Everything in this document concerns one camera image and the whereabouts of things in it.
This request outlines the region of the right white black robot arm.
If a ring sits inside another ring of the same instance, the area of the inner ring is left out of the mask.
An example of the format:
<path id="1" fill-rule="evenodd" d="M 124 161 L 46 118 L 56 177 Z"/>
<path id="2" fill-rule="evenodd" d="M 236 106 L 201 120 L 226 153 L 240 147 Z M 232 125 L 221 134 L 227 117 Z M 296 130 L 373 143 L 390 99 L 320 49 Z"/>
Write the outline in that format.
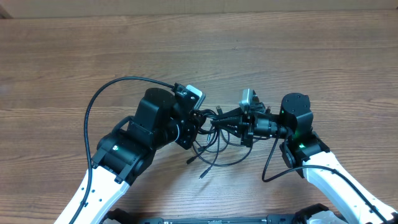
<path id="1" fill-rule="evenodd" d="M 310 99 L 301 93 L 285 95 L 277 114 L 247 89 L 238 108 L 222 113 L 211 124 L 240 138 L 251 147 L 254 138 L 281 140 L 279 145 L 288 172 L 319 189 L 347 223 L 397 223 L 397 210 L 377 199 L 340 164 L 331 149 L 313 130 Z"/>

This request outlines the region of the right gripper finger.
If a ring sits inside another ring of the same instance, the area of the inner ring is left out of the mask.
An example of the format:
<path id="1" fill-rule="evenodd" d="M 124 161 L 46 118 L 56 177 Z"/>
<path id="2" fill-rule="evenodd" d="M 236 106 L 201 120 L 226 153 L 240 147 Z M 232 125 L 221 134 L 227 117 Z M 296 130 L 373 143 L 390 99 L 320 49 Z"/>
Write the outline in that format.
<path id="1" fill-rule="evenodd" d="M 219 114 L 214 121 L 217 122 L 239 122 L 244 116 L 244 112 L 241 108 L 235 108 L 226 113 Z"/>
<path id="2" fill-rule="evenodd" d="M 211 124 L 218 129 L 224 129 L 228 133 L 240 138 L 244 132 L 244 125 L 240 119 L 217 119 Z"/>

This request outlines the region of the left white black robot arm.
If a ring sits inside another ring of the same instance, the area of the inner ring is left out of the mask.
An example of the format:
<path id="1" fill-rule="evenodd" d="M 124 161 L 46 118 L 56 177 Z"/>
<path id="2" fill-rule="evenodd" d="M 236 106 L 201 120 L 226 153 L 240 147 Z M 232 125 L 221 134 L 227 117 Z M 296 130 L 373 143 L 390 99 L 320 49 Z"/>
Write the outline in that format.
<path id="1" fill-rule="evenodd" d="M 190 149 L 203 124 L 193 113 L 204 99 L 191 85 L 146 90 L 135 115 L 99 141 L 92 166 L 56 222 L 99 223 L 152 164 L 157 150 L 172 142 Z"/>

